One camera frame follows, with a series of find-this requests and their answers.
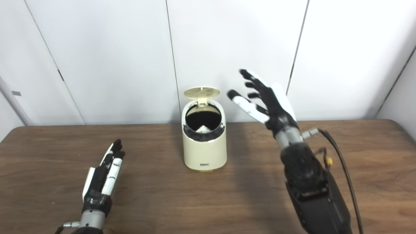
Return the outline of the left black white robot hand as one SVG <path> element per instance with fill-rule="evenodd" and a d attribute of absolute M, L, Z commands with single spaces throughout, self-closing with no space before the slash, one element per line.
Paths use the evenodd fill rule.
<path fill-rule="evenodd" d="M 111 195 L 125 156 L 122 148 L 122 141 L 117 139 L 104 154 L 100 165 L 89 168 L 82 192 L 82 212 L 101 211 L 105 217 L 110 213 Z"/>

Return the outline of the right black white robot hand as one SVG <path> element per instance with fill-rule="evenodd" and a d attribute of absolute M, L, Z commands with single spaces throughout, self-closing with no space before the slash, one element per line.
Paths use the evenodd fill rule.
<path fill-rule="evenodd" d="M 230 89 L 227 96 L 234 104 L 253 119 L 265 124 L 274 135 L 290 127 L 299 128 L 293 107 L 278 82 L 269 86 L 252 71 L 240 69 L 239 73 L 247 80 L 245 86 L 254 89 L 255 92 L 244 97 L 236 90 Z"/>

